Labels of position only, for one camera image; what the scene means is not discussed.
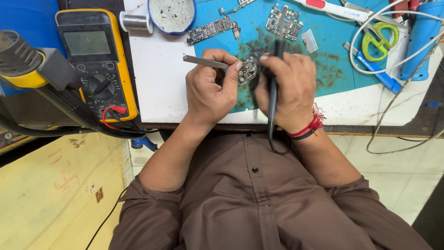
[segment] fingernail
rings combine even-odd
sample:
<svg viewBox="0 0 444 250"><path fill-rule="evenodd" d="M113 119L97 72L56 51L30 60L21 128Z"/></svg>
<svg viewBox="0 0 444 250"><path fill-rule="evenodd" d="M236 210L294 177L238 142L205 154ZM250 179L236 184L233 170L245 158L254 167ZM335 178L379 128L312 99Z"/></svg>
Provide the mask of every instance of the fingernail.
<svg viewBox="0 0 444 250"><path fill-rule="evenodd" d="M270 55L270 53L265 53L259 58L259 60L265 60L269 57L269 55Z"/></svg>
<svg viewBox="0 0 444 250"><path fill-rule="evenodd" d="M239 72L239 70L241 69L241 67L242 67L242 61L239 61L239 62L236 64L236 70Z"/></svg>

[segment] shirt sleeve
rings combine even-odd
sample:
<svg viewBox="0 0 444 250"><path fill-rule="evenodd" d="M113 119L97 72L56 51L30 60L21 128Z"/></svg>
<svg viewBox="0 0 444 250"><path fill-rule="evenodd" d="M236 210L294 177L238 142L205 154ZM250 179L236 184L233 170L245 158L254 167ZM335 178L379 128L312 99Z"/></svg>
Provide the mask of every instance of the shirt sleeve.
<svg viewBox="0 0 444 250"><path fill-rule="evenodd" d="M339 208L364 229L373 243L388 250L431 250L401 217L389 211L363 176L347 185L326 189Z"/></svg>
<svg viewBox="0 0 444 250"><path fill-rule="evenodd" d="M182 189L172 193L150 191L136 176L119 199L125 203L109 250L175 248L181 226L181 199Z"/></svg>

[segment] yellow-green scissors handle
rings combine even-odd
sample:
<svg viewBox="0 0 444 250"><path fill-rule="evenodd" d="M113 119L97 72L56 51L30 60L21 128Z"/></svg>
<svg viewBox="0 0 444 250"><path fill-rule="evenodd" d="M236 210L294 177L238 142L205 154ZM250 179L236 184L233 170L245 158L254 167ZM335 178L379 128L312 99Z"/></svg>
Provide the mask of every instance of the yellow-green scissors handle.
<svg viewBox="0 0 444 250"><path fill-rule="evenodd" d="M393 43L391 44L381 33L381 30L383 28L389 28L393 31L394 38ZM377 41L370 32L366 32L364 34L364 38L362 39L362 53L364 54L364 57L372 62L380 61L384 59L387 56L387 49L393 48L397 43L399 39L399 30L398 28L393 24L388 24L385 22L379 22L373 24L371 30L375 32L376 35L380 38L380 41ZM379 51L382 52L382 56L379 58L373 58L369 53L369 45L372 43Z"/></svg>

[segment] yellow floor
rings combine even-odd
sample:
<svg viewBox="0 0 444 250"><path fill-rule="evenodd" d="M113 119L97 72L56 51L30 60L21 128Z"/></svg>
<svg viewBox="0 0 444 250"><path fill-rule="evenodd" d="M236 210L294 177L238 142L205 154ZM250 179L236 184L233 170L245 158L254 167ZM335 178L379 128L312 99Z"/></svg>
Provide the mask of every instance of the yellow floor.
<svg viewBox="0 0 444 250"><path fill-rule="evenodd" d="M0 249L85 249L126 186L126 143L99 133L64 136L0 168ZM91 250L108 249L121 205Z"/></svg>

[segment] digital multimeter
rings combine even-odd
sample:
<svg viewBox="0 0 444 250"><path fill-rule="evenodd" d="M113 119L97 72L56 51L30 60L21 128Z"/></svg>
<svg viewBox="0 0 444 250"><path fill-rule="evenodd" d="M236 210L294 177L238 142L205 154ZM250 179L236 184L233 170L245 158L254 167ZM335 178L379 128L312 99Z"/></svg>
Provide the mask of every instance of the digital multimeter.
<svg viewBox="0 0 444 250"><path fill-rule="evenodd" d="M114 14L103 9L70 9L57 12L55 21L68 60L81 77L83 101L100 119L111 106L127 108L121 121L135 118L136 102ZM117 120L107 112L105 121Z"/></svg>

